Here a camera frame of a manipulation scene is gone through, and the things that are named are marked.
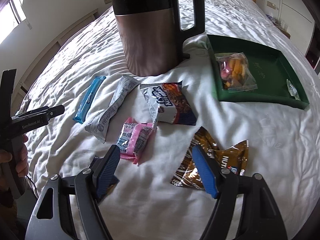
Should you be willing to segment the person's left hand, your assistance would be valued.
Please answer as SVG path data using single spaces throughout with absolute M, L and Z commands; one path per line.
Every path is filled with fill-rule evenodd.
M 27 141 L 25 134 L 10 139 L 1 136 L 1 150 L 11 155 L 9 161 L 1 163 L 1 187 L 10 189 L 16 199 L 24 194 L 26 188 L 25 175 L 19 175 L 24 169 L 18 172 L 17 166 L 26 159 L 22 158 L 21 153 L 25 150 Z

